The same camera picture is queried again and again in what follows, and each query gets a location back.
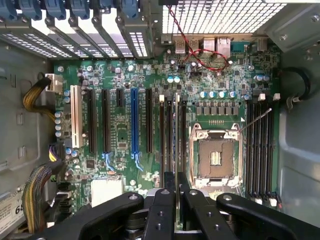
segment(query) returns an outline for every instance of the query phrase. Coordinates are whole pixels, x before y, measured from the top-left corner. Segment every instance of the white sticker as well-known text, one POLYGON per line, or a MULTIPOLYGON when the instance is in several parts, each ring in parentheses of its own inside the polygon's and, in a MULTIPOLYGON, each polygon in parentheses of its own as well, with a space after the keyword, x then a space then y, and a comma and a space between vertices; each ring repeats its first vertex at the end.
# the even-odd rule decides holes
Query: white sticker
POLYGON ((22 195, 24 185, 0 202, 0 235, 23 217, 22 195))

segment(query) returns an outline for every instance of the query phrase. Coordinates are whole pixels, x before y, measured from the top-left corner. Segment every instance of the green circuit board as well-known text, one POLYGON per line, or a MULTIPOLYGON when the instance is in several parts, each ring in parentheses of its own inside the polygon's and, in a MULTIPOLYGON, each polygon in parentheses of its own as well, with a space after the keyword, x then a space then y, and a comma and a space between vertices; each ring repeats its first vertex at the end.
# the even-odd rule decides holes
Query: green circuit board
MULTIPOLYGON (((247 43, 238 42, 243 47, 247 43)), ((136 191, 146 195, 149 189, 160 186, 160 109, 159 97, 172 98, 175 93, 186 100, 186 127, 187 133, 195 123, 201 125, 202 129, 229 130, 234 123, 241 128, 246 125, 247 107, 244 97, 257 98, 260 93, 267 97, 279 92, 279 79, 273 76, 273 69, 280 64, 280 51, 276 46, 270 46, 267 52, 249 54, 247 52, 231 52, 233 64, 218 74, 206 69, 198 69, 200 74, 192 74, 190 63, 194 61, 191 57, 183 62, 185 56, 167 54, 150 60, 78 60, 59 61, 54 66, 54 73, 63 77, 63 90, 69 91, 71 85, 82 85, 82 122, 83 133, 88 133, 88 109, 86 90, 93 89, 95 94, 96 114, 96 151, 89 150, 88 139, 84 137, 83 147, 77 149, 77 156, 66 156, 66 170, 72 170, 72 177, 60 178, 59 182, 68 181, 73 189, 73 211, 79 210, 83 205, 91 202, 91 181, 93 179, 121 179, 123 190, 136 191), (257 75, 269 76, 269 81, 259 82, 255 79, 257 75), (138 88, 138 127, 139 127, 139 160, 143 171, 136 167, 135 160, 131 156, 131 88, 138 88), (147 130, 146 130, 146 89, 152 89, 152 128, 153 142, 152 152, 147 153, 147 130), (111 150, 110 164, 114 171, 106 166, 103 157, 102 134, 102 90, 110 92, 110 126, 111 126, 111 150), (117 89, 123 93, 122 106, 118 106, 117 89), (217 112, 212 114, 212 109, 223 108, 223 115, 217 112), (232 109, 226 114, 226 108, 232 109)), ((211 63, 210 56, 202 56, 205 63, 211 63)), ((216 59, 214 65, 222 66, 223 60, 216 59)), ((65 111, 68 108, 68 97, 56 94, 56 110, 65 111)), ((276 189, 277 160, 278 160, 278 115, 279 110, 274 109, 274 145, 272 188, 276 189)), ((62 135, 59 141, 70 144, 71 120, 64 117, 62 122, 62 135)), ((246 136, 243 145, 234 144, 233 173, 238 173, 238 149, 245 148, 246 136)), ((199 146, 194 145, 194 175, 198 175, 198 151, 199 146)), ((241 194, 244 183, 238 186, 236 191, 241 194)))

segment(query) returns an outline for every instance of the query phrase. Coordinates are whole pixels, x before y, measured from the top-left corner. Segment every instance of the blue pcie slot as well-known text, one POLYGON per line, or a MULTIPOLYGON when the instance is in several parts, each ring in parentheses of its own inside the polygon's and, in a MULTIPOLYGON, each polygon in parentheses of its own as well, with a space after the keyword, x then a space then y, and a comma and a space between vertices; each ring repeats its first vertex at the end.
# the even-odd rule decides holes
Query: blue pcie slot
POLYGON ((131 89, 131 158, 134 159, 136 167, 140 167, 139 156, 139 89, 131 89))

